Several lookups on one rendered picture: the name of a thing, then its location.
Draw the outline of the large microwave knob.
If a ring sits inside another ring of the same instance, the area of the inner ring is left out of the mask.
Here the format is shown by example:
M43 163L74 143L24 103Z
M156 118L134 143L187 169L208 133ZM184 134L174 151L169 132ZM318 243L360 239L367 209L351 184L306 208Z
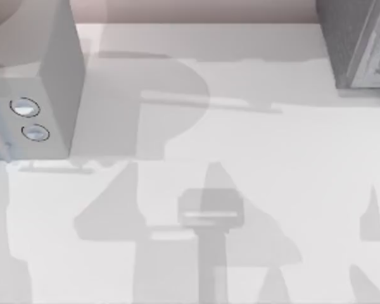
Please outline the large microwave knob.
M41 112L40 106L32 99L18 98L9 102L9 107L18 116L32 118Z

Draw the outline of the pale microwave oven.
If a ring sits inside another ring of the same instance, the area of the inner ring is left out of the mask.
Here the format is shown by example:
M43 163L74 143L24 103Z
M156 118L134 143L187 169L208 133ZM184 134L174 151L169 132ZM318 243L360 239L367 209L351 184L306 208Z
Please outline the pale microwave oven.
M0 0L0 161L69 156L86 76L70 0ZM10 101L34 100L41 112L16 115ZM39 124L48 140L21 128Z

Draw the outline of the small microwave knob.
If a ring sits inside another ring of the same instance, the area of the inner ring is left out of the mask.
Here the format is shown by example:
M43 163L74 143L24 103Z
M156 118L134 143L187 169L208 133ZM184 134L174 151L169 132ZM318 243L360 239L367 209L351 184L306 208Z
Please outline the small microwave knob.
M24 126L21 128L21 132L25 138L35 142L43 142L50 137L48 129L39 124Z

